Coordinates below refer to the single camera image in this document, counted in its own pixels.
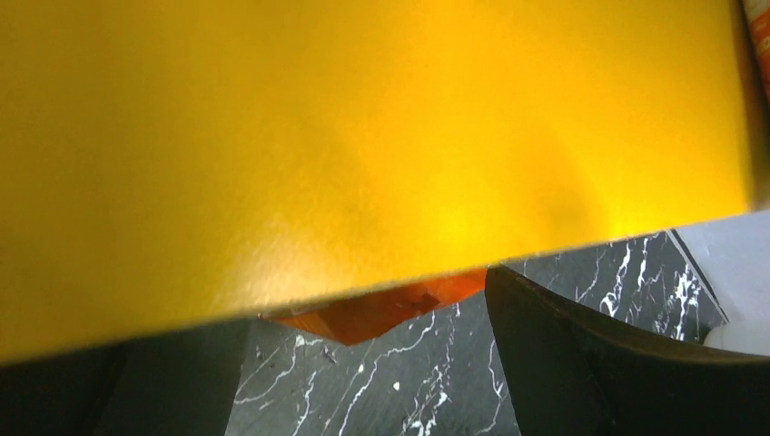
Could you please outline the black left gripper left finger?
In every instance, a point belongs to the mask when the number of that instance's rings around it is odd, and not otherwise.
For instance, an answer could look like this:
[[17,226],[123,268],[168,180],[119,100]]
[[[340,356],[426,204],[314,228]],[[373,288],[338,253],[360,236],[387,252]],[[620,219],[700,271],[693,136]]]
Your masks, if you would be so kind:
[[4,435],[223,435],[250,324],[217,322],[1,367]]

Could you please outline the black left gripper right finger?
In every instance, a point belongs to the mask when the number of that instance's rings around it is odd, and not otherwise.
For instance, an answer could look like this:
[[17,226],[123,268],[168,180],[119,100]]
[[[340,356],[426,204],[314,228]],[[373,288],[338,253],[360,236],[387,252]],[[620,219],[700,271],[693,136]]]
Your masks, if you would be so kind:
[[501,266],[485,300],[524,435],[766,435],[769,360],[621,322]]

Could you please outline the white orange snack bag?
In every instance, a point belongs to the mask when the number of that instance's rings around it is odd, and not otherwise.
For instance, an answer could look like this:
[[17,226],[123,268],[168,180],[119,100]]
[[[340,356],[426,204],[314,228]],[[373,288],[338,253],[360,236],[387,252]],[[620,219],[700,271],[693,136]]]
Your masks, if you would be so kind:
[[346,300],[265,312],[260,317],[352,346],[475,295],[484,289],[487,271],[474,269]]

